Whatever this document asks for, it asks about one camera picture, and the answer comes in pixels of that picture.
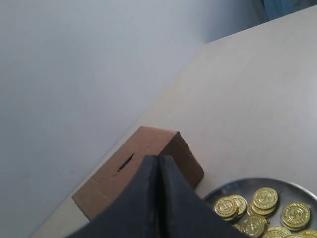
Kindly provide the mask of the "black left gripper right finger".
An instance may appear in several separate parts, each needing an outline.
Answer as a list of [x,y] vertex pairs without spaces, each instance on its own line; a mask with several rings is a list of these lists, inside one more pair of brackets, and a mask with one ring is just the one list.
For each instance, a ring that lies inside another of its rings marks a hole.
[[245,238],[195,193],[174,159],[158,156],[160,192],[158,225],[161,238]]

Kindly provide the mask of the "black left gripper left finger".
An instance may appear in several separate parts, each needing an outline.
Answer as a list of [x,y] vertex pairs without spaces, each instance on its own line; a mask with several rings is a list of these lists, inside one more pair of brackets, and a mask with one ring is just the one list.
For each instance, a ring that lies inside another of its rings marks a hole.
[[69,238],[155,238],[158,156],[143,158],[121,194]]

